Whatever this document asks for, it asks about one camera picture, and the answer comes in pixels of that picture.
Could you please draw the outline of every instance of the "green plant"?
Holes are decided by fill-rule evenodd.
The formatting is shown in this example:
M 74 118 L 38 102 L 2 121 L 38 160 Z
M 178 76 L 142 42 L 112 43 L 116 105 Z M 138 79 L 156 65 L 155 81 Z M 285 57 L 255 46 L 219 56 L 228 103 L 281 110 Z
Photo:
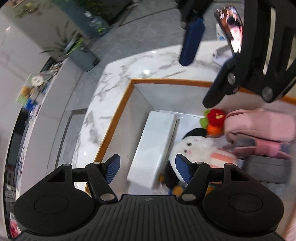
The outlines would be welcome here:
M 86 8 L 94 16 L 100 16 L 102 18 L 107 17 L 111 12 L 106 10 L 106 5 L 100 0 L 74 0 L 80 6 Z
M 77 46 L 77 43 L 81 44 L 82 42 L 82 35 L 81 34 L 76 34 L 77 29 L 74 30 L 71 35 L 68 37 L 68 26 L 69 26 L 69 20 L 66 22 L 65 27 L 64 27 L 64 32 L 63 34 L 61 34 L 61 31 L 59 29 L 58 26 L 55 27 L 55 30 L 57 32 L 57 36 L 59 37 L 61 42 L 54 42 L 55 46 L 53 47 L 46 47 L 45 51 L 42 51 L 41 53 L 46 53 L 46 52 L 59 52 L 62 53 L 62 55 L 67 55 L 69 54 L 69 52 L 72 51 L 72 49 Z M 66 47 L 68 46 L 68 44 L 74 39 L 76 38 L 77 40 L 73 43 L 72 47 L 65 52 Z

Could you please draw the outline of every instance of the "white wall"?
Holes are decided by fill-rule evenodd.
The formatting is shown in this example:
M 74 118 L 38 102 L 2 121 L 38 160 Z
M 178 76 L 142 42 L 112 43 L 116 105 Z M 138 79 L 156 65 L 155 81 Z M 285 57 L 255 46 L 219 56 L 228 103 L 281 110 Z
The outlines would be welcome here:
M 127 191 L 126 185 L 128 182 L 126 177 L 142 136 L 146 120 L 152 110 L 154 108 L 139 90 L 134 88 L 103 158 L 103 162 L 105 162 L 113 154 L 119 154 L 120 156 L 120 169 L 110 184 L 118 199 L 120 199 L 124 190 Z
M 168 110 L 191 115 L 203 115 L 206 110 L 202 101 L 209 88 L 165 84 L 135 84 L 135 86 L 156 110 Z M 216 109 L 222 109 L 226 113 L 237 109 L 252 110 L 258 107 L 296 115 L 296 107 L 291 104 L 282 101 L 269 104 L 258 95 L 241 92 L 225 96 L 215 106 Z
M 29 2 L 32 1 L 26 0 L 14 9 L 4 5 L 0 9 L 0 13 L 7 17 L 7 19 L 13 22 L 15 26 L 20 28 L 26 35 L 28 35 L 41 47 L 45 48 L 55 46 L 54 41 L 60 42 L 55 31 L 55 27 L 58 26 L 61 34 L 63 34 L 65 24 L 67 20 L 69 20 L 68 16 L 56 5 L 49 3 L 50 1 L 44 1 L 44 3 L 47 2 L 47 4 L 41 4 L 41 6 L 38 8 L 38 11 L 41 12 L 41 15 L 33 13 L 24 15 L 21 18 L 16 18 L 16 12 Z M 70 35 L 75 29 L 77 29 L 76 25 L 70 21 L 68 26 L 68 35 Z M 60 53 L 56 52 L 51 54 L 55 58 L 60 55 Z
M 42 49 L 0 12 L 0 178 L 7 149 L 21 106 L 15 101 L 31 73 L 38 74 L 48 60 Z M 3 216 L 3 195 L 0 195 L 0 237 L 7 237 Z

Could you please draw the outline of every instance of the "red knitted flower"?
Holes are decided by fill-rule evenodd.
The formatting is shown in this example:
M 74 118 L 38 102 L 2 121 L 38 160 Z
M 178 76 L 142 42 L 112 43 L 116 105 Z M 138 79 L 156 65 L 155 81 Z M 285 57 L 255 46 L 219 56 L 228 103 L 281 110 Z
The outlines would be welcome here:
M 222 110 L 212 109 L 207 118 L 212 126 L 222 128 L 225 121 L 225 114 Z

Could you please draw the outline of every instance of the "smartphone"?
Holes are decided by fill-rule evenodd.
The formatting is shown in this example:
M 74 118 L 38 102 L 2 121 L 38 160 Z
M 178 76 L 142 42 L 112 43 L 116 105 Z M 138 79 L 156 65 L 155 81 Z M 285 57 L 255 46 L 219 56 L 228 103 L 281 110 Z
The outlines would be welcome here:
M 236 8 L 228 6 L 217 9 L 215 17 L 231 46 L 232 53 L 240 53 L 244 26 Z

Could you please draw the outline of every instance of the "white marble surface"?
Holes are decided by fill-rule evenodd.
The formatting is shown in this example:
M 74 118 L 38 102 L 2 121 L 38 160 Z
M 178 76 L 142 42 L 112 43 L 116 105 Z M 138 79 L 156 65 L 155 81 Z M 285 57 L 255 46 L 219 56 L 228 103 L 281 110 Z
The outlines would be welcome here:
M 73 168 L 83 168 L 94 161 L 131 79 L 214 81 L 220 67 L 212 62 L 212 53 L 224 45 L 224 41 L 202 42 L 195 62 L 188 67 L 178 62 L 180 45 L 148 51 L 108 64 L 85 115 L 72 160 Z

